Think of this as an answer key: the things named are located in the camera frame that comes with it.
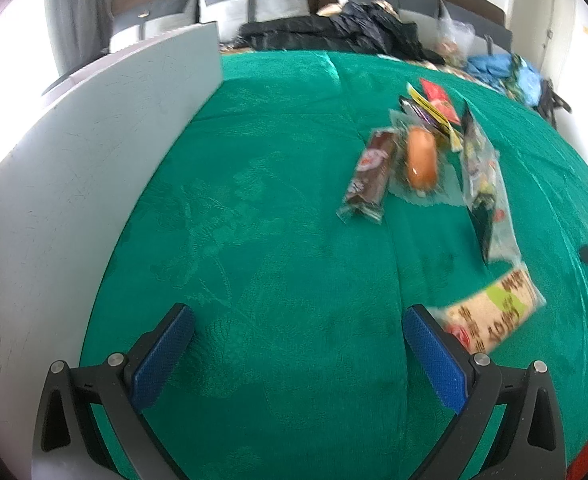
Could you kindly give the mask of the beige green snack pack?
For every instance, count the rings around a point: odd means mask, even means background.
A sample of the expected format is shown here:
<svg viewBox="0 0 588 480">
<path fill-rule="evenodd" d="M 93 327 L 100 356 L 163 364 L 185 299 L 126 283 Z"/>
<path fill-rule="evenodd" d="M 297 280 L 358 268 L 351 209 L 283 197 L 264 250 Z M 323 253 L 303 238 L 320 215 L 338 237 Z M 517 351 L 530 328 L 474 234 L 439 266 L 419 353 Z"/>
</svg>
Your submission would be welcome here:
<svg viewBox="0 0 588 480">
<path fill-rule="evenodd" d="M 428 313 L 469 354 L 488 354 L 545 304 L 521 262 L 476 294 L 448 307 L 428 308 Z"/>
</svg>

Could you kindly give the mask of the black clear long snack pack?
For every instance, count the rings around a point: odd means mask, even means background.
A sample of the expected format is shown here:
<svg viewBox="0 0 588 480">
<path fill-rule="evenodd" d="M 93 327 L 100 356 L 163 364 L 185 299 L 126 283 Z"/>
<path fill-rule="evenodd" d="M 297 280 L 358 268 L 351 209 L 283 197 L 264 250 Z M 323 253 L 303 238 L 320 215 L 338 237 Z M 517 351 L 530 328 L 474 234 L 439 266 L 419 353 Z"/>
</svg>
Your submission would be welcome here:
<svg viewBox="0 0 588 480">
<path fill-rule="evenodd" d="M 463 102 L 461 128 L 463 199 L 468 206 L 482 258 L 486 263 L 518 264 L 522 255 L 514 232 L 499 154 L 466 101 Z"/>
</svg>

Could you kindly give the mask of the brown chocolate snack bar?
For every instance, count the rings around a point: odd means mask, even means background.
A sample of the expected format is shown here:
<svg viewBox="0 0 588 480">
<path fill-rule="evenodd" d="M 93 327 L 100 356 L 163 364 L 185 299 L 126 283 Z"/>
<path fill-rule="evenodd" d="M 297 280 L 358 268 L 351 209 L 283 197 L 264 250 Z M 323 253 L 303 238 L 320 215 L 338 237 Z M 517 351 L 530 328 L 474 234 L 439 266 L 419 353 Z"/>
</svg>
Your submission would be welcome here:
<svg viewBox="0 0 588 480">
<path fill-rule="evenodd" d="M 372 131 L 337 209 L 343 221 L 354 214 L 363 214 L 376 223 L 382 221 L 383 198 L 397 157 L 398 140 L 399 134 L 393 128 Z"/>
</svg>

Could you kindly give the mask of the orange sausage snack pack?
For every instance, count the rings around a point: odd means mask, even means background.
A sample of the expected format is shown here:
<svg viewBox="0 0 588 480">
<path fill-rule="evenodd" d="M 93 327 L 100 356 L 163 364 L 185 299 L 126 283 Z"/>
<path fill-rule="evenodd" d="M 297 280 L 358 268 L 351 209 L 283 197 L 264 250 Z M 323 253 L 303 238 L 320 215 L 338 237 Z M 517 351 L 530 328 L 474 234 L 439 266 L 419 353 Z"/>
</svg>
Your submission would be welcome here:
<svg viewBox="0 0 588 480">
<path fill-rule="evenodd" d="M 463 207 L 459 179 L 447 156 L 449 139 L 399 110 L 390 111 L 390 123 L 397 133 L 398 152 L 388 190 L 416 206 Z"/>
</svg>

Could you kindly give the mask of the yellow snack packet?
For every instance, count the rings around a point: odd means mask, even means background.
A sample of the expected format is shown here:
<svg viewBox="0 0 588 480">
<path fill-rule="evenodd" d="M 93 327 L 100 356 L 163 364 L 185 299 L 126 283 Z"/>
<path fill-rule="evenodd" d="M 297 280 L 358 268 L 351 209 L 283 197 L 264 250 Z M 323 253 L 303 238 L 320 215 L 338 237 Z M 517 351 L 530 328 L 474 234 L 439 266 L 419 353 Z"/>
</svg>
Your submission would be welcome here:
<svg viewBox="0 0 588 480">
<path fill-rule="evenodd" d="M 461 152 L 463 150 L 461 136 L 452 125 L 452 121 L 432 102 L 424 98 L 412 84 L 407 84 L 406 90 L 408 96 L 399 97 L 401 108 L 407 114 L 413 114 L 440 133 L 443 133 L 449 139 L 450 150 L 452 152 Z"/>
</svg>

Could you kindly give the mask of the red snack packet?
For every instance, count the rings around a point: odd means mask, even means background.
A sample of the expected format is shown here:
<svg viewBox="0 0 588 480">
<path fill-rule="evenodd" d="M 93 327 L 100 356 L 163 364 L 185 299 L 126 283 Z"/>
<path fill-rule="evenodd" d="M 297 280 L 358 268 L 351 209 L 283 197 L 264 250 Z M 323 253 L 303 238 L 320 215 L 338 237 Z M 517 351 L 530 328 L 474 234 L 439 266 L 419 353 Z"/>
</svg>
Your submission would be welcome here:
<svg viewBox="0 0 588 480">
<path fill-rule="evenodd" d="M 424 78 L 421 78 L 420 81 L 425 97 L 431 103 L 431 106 L 447 118 L 451 125 L 460 125 L 459 115 L 445 89 Z"/>
</svg>

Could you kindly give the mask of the green satin cloth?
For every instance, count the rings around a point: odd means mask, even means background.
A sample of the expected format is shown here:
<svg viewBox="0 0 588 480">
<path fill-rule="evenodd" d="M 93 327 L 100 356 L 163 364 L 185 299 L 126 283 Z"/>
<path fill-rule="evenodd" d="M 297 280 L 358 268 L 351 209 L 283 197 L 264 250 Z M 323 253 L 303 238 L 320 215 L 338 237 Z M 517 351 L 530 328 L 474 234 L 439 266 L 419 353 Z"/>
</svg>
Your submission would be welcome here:
<svg viewBox="0 0 588 480">
<path fill-rule="evenodd" d="M 588 441 L 588 167 L 535 112 L 387 58 L 230 55 L 224 83 L 123 229 L 81 363 L 129 348 L 177 302 L 195 334 L 149 424 L 193 479 L 405 479 L 450 413 L 406 351 L 401 313 L 445 307 L 506 268 L 465 209 L 387 196 L 338 215 L 373 129 L 408 84 L 469 104 L 500 155 L 523 259 L 546 304 L 495 350 L 547 363 L 568 456 Z"/>
</svg>

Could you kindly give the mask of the dark handbag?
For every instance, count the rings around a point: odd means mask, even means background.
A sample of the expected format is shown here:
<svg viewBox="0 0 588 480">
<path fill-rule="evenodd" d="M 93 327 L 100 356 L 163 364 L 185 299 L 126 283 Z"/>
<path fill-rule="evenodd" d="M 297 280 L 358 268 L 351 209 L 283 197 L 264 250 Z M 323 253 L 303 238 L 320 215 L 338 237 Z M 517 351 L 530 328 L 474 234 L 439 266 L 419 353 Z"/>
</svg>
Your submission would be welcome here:
<svg viewBox="0 0 588 480">
<path fill-rule="evenodd" d="M 556 110 L 565 110 L 568 114 L 571 114 L 571 105 L 556 94 L 551 79 L 543 79 L 540 88 L 541 95 L 535 110 L 554 130 L 556 130 L 558 128 Z"/>
</svg>

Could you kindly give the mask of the blue clothing pile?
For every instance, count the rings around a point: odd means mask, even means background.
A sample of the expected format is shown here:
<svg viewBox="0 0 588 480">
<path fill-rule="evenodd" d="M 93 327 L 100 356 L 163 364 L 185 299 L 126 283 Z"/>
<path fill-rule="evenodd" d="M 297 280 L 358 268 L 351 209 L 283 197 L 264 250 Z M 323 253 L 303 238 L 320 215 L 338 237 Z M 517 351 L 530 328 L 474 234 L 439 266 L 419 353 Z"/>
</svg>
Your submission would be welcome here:
<svg viewBox="0 0 588 480">
<path fill-rule="evenodd" d="M 536 107 L 540 102 L 540 73 L 517 54 L 471 56 L 464 70 L 516 102 L 529 107 Z"/>
</svg>

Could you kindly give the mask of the clear plastic bag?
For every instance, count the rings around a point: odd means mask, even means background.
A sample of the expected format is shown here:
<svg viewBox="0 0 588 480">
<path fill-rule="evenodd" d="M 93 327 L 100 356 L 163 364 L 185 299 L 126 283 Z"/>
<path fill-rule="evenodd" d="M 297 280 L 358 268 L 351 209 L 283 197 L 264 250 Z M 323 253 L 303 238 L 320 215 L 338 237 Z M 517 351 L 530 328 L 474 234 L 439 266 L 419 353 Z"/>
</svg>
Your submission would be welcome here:
<svg viewBox="0 0 588 480">
<path fill-rule="evenodd" d="M 472 24 L 454 20 L 443 10 L 437 20 L 435 51 L 445 63 L 454 68 L 463 68 L 475 38 Z"/>
</svg>

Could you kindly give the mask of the black jacket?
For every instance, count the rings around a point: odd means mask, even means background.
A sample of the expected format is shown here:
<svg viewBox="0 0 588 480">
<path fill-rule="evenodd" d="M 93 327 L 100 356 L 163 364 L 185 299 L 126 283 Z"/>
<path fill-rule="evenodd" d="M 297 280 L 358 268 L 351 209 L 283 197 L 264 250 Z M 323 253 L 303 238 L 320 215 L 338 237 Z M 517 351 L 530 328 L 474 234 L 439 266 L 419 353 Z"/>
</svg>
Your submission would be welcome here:
<svg viewBox="0 0 588 480">
<path fill-rule="evenodd" d="M 401 61 L 445 63 L 442 56 L 421 44 L 416 23 L 401 21 L 379 1 L 349 2 L 341 12 L 329 16 L 293 16 L 246 23 L 240 27 L 231 45 L 255 51 L 384 54 Z"/>
</svg>

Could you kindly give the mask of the right grey pillow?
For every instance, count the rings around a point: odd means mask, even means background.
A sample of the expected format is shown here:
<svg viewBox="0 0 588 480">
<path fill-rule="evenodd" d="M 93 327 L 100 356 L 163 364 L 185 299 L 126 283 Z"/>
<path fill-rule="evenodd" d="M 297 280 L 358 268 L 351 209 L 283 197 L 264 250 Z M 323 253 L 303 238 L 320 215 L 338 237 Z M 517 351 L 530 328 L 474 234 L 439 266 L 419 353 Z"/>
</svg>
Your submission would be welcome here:
<svg viewBox="0 0 588 480">
<path fill-rule="evenodd" d="M 337 0 L 369 3 L 373 0 Z M 487 39 L 492 40 L 495 52 L 512 50 L 512 32 L 504 26 L 503 10 L 487 0 L 384 0 L 390 3 L 404 23 L 418 26 L 418 37 L 423 47 L 434 50 L 439 32 L 439 19 L 446 9 L 453 21 L 469 24 L 474 28 L 470 55 L 485 54 Z"/>
</svg>

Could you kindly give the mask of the left grey pillow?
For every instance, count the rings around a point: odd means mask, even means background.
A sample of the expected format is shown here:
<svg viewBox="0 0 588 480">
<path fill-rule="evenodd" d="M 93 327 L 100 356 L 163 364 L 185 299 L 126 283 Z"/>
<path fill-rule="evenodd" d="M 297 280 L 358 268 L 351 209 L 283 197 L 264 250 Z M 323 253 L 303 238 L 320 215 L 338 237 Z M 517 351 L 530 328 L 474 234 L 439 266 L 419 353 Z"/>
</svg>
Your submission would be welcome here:
<svg viewBox="0 0 588 480">
<path fill-rule="evenodd" d="M 198 0 L 151 0 L 114 15 L 110 52 L 198 22 Z"/>
</svg>

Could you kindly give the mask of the grey curtain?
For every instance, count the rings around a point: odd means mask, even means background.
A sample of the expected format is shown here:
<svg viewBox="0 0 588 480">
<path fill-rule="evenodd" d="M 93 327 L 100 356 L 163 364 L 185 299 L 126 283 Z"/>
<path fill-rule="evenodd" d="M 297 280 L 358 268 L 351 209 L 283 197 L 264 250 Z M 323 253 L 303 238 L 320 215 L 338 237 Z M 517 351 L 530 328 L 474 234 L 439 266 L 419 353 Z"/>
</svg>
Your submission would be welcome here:
<svg viewBox="0 0 588 480">
<path fill-rule="evenodd" d="M 56 69 L 73 73 L 108 52 L 110 0 L 44 0 Z"/>
</svg>

